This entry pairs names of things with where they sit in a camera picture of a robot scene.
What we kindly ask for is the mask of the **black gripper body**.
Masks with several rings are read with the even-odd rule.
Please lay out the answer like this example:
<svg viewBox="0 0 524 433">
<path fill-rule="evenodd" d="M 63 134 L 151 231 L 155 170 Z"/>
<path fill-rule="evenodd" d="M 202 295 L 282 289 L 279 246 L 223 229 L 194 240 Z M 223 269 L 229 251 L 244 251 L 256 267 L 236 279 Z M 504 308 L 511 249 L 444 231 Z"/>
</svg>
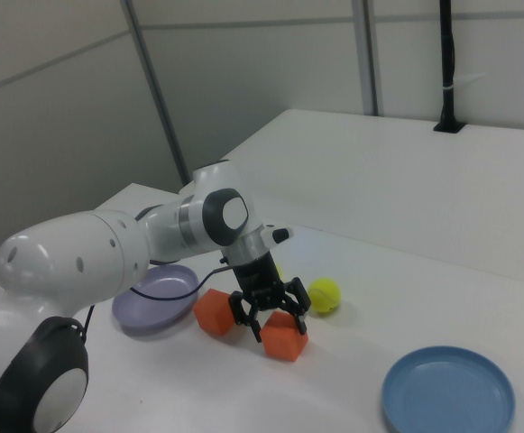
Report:
<svg viewBox="0 0 524 433">
<path fill-rule="evenodd" d="M 260 311 L 280 307 L 283 281 L 271 253 L 233 268 L 241 292 L 247 299 L 259 302 Z"/>
</svg>

